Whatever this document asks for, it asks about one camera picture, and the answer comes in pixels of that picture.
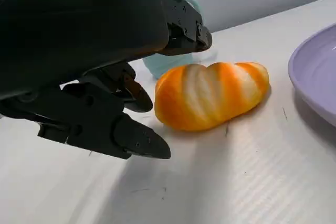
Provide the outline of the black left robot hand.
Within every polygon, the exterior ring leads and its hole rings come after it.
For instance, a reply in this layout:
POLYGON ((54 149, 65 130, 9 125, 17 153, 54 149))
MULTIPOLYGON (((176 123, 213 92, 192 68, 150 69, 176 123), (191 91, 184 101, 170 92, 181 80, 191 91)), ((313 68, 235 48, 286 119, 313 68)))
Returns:
POLYGON ((211 45, 186 0, 1 0, 1 115, 85 150, 168 159, 167 142, 123 111, 153 107, 130 62, 211 45))

